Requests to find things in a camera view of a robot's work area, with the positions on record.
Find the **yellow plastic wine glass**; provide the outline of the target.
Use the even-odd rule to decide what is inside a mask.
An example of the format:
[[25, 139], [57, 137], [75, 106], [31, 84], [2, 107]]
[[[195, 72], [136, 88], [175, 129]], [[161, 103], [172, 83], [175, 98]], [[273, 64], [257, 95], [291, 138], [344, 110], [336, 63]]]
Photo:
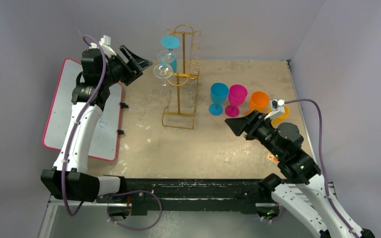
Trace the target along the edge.
[[271, 120], [272, 125], [273, 126], [279, 125], [288, 117], [288, 115], [289, 115], [289, 109], [285, 105], [285, 113], [283, 115], [279, 116], [278, 118]]

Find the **magenta plastic wine glass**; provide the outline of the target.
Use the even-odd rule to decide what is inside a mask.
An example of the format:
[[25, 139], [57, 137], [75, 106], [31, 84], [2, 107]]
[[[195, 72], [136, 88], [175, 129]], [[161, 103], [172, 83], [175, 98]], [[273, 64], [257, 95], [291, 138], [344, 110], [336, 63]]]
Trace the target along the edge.
[[248, 90], [241, 84], [232, 85], [229, 89], [228, 100], [229, 104], [225, 108], [225, 114], [228, 117], [234, 118], [240, 114], [239, 106], [244, 103], [248, 95]]

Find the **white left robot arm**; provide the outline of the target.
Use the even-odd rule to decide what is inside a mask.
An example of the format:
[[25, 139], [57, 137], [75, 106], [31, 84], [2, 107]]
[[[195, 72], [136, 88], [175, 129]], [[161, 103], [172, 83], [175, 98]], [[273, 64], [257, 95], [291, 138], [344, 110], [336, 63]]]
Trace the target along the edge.
[[116, 53], [109, 46], [92, 46], [82, 53], [82, 70], [75, 79], [71, 94], [71, 118], [62, 149], [41, 181], [52, 196], [63, 201], [92, 202], [109, 195], [116, 203], [124, 202], [128, 189], [124, 177], [88, 174], [88, 155], [95, 128], [101, 118], [110, 87], [128, 86], [152, 66], [124, 45]]

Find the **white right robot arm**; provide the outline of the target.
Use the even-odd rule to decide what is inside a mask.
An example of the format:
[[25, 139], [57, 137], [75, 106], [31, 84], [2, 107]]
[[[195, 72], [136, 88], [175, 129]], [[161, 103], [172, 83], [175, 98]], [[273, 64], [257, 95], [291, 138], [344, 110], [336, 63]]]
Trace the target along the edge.
[[313, 158], [302, 149], [304, 138], [296, 125], [288, 122], [273, 127], [266, 114], [253, 111], [245, 117], [228, 118], [225, 123], [236, 136], [246, 133], [246, 140], [258, 140], [278, 159], [285, 178], [307, 198], [301, 199], [275, 174], [270, 174], [258, 189], [263, 201], [274, 200], [296, 217], [316, 238], [373, 238], [361, 228], [330, 193]]

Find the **clear wine glass front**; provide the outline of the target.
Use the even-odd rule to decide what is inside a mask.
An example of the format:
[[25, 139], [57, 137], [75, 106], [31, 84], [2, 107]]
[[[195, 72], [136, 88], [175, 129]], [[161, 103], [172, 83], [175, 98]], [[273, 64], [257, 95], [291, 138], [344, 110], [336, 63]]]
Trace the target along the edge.
[[163, 107], [171, 102], [172, 86], [168, 79], [173, 75], [172, 67], [167, 63], [159, 63], [153, 69], [154, 75], [160, 80], [159, 101]]

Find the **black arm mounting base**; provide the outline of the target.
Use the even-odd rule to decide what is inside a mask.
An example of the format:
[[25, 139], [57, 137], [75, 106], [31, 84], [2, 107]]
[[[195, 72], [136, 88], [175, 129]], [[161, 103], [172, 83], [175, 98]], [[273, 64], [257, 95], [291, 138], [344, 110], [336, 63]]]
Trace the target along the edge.
[[271, 194], [285, 180], [276, 174], [258, 179], [126, 178], [121, 190], [97, 203], [129, 205], [133, 216], [149, 211], [239, 212], [278, 215]]

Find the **orange plastic wine glass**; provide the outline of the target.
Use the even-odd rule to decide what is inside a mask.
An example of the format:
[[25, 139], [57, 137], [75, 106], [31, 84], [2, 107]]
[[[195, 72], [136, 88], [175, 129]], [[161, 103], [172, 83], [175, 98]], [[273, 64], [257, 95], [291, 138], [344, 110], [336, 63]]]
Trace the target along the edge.
[[249, 110], [244, 113], [244, 116], [247, 116], [252, 111], [256, 110], [263, 112], [269, 106], [269, 96], [262, 91], [255, 91], [251, 94], [249, 100]]

